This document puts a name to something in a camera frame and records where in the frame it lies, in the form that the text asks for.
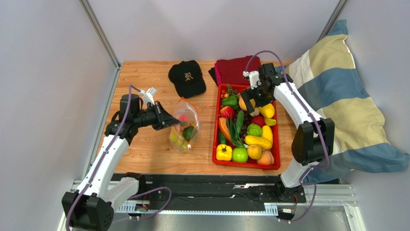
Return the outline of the pink peach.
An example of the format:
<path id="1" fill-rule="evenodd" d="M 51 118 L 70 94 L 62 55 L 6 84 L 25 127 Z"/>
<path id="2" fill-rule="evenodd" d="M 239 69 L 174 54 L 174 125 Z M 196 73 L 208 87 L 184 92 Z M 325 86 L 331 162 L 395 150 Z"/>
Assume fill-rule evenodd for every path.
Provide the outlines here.
<path id="1" fill-rule="evenodd" d="M 189 117 L 185 114 L 179 115 L 178 120 L 180 121 L 180 124 L 179 124 L 180 130 L 184 130 L 185 128 L 189 127 L 191 124 Z"/>

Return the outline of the yellow banana bunch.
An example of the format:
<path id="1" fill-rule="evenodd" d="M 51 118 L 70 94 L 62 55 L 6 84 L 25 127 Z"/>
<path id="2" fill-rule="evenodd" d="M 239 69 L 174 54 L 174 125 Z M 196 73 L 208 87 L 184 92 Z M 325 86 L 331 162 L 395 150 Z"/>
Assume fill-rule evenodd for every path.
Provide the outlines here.
<path id="1" fill-rule="evenodd" d="M 171 132 L 169 135 L 169 141 L 171 145 L 177 152 L 187 152 L 190 150 L 190 146 L 185 138 L 174 128 L 171 128 Z"/>

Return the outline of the yellow mango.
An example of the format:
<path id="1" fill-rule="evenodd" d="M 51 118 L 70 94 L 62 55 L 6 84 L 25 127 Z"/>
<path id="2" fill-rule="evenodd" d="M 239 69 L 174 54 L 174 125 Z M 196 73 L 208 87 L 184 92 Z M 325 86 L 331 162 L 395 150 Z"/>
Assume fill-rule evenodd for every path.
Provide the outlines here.
<path id="1" fill-rule="evenodd" d="M 264 118 L 272 119 L 275 115 L 275 107 L 273 104 L 269 103 L 265 106 L 259 107 L 259 112 L 264 116 Z"/>

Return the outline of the clear orange zip top bag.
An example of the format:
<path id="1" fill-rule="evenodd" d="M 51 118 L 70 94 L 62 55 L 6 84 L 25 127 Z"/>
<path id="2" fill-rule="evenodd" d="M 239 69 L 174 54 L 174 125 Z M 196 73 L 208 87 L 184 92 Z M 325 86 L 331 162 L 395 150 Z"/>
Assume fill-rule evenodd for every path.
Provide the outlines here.
<path id="1" fill-rule="evenodd" d="M 171 115 L 179 123 L 171 127 L 169 141 L 177 152 L 188 152 L 192 149 L 200 128 L 197 108 L 182 97 L 174 106 Z"/>

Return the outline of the dark green avocado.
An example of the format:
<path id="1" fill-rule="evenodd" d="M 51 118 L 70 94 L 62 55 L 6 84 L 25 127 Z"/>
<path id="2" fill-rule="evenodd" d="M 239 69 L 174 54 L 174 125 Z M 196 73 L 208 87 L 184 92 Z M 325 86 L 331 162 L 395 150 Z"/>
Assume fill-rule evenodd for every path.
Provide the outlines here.
<path id="1" fill-rule="evenodd" d="M 196 133 L 196 127 L 188 126 L 183 130 L 182 135 L 186 141 L 191 141 L 191 139 L 196 135 Z"/>

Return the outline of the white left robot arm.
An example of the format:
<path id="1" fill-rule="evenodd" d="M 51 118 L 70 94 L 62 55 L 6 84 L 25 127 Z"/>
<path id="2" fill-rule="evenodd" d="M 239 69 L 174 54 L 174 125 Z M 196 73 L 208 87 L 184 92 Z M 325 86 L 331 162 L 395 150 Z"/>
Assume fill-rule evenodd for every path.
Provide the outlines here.
<path id="1" fill-rule="evenodd" d="M 105 137 L 95 162 L 74 192 L 66 192 L 62 205 L 65 229 L 106 231 L 114 213 L 128 200 L 153 193 L 147 190 L 146 178 L 139 173 L 126 173 L 113 188 L 109 184 L 119 160 L 131 145 L 139 128 L 151 126 L 161 130 L 179 124 L 158 101 L 145 94 L 123 95 L 120 108 L 105 130 Z"/>

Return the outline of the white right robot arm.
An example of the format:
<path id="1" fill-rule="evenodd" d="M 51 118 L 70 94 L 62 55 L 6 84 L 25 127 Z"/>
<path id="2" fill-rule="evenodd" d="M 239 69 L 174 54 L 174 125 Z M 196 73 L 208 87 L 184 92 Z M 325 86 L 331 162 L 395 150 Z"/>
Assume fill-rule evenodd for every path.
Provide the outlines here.
<path id="1" fill-rule="evenodd" d="M 325 163 L 323 168 L 329 167 L 329 157 L 333 152 L 334 122 L 315 112 L 299 93 L 293 80 L 286 73 L 276 72 L 272 63 L 263 64 L 256 71 L 245 70 L 243 77 L 250 82 L 250 86 L 241 92 L 249 112 L 254 111 L 251 100 L 257 106 L 279 101 L 296 126 L 291 146 L 293 158 L 274 184 L 277 200 L 287 201 L 302 188 L 304 178 L 311 170 L 321 168 L 321 162 Z"/>

